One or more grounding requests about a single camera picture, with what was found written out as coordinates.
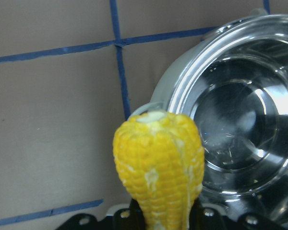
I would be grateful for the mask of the yellow corn cob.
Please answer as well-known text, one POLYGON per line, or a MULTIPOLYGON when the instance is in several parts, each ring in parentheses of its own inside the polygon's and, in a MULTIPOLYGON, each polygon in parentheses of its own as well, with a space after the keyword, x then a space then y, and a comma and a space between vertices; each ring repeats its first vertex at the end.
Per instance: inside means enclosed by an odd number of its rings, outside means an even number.
POLYGON ((204 148, 190 117, 166 111, 131 116, 115 132, 113 156, 147 229, 189 228, 204 178, 204 148))

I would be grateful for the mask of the white steel cooking pot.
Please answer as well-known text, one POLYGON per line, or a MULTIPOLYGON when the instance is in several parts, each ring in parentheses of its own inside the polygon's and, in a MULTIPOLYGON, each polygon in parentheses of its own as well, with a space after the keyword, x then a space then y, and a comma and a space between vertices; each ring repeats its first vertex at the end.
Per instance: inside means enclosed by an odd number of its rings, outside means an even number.
POLYGON ((206 34, 163 74, 149 103, 195 121, 205 150, 193 230, 288 230, 288 14, 206 34))

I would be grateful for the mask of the brown paper table cover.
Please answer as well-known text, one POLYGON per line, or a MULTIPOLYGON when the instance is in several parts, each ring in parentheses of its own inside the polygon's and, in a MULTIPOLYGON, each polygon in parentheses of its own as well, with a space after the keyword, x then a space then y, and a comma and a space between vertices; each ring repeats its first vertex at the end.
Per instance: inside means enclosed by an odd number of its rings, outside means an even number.
POLYGON ((0 230, 125 204, 112 137, 214 27, 288 0, 0 0, 0 230))

